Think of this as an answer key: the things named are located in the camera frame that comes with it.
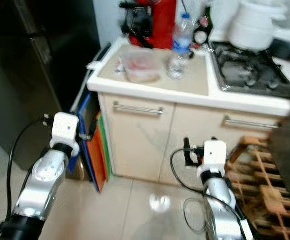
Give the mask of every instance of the black refrigerator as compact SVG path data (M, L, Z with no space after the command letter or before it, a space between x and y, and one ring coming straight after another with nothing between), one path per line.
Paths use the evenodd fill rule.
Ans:
M6 152L28 122L69 111L99 50L93 0L0 0L0 145Z

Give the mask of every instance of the drawer handle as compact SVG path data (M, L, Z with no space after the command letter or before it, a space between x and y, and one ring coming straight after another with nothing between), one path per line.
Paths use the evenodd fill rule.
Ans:
M149 114L163 114L164 113L162 107L160 107L159 110L154 110L154 109L137 107L137 106L120 105L117 101L115 101L113 103L113 108L114 109L124 109L124 110L128 110L128 111L133 111L133 112L149 113Z
M230 119L228 115L224 116L224 123L226 123L226 124L237 124L237 125L250 126L250 127L257 127L257 128L265 128L265 129L277 129L278 128L277 125L268 125L268 124L250 122L250 121L233 120L233 119Z

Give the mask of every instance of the small bottle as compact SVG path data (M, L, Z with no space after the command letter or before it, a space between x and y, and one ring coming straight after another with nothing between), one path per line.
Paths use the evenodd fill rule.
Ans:
M206 43L213 28L210 18L210 5L210 3L206 5L204 15L198 20L199 26L194 30L193 42L196 44Z
M193 37L193 23L189 14L182 14L181 22L173 31L173 54L168 62L168 75L172 79L180 79L188 62L189 46Z

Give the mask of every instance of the cabinet door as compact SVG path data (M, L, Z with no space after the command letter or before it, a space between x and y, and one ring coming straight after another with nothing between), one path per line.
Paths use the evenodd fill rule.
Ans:
M280 120L276 116L177 104L159 182L177 184L170 169L169 157L174 150L183 147L183 138L185 137L189 138L191 146L201 146L204 141L210 140L211 137L216 137L226 143L227 153L229 153L237 145L241 137L265 138L271 131L270 128L252 127L243 123L225 123L225 116L232 120L263 125L277 125ZM182 180L189 185L201 187L200 180L196 178L196 168L185 168L182 153L175 155L174 162L175 170Z
M104 94L115 174L158 181L173 103Z

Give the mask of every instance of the white pot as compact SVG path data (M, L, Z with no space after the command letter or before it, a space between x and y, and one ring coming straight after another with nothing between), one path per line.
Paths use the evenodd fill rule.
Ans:
M266 50L275 31L272 19L284 19L286 11L287 8L281 4L268 6L243 1L229 27L229 42L243 50Z

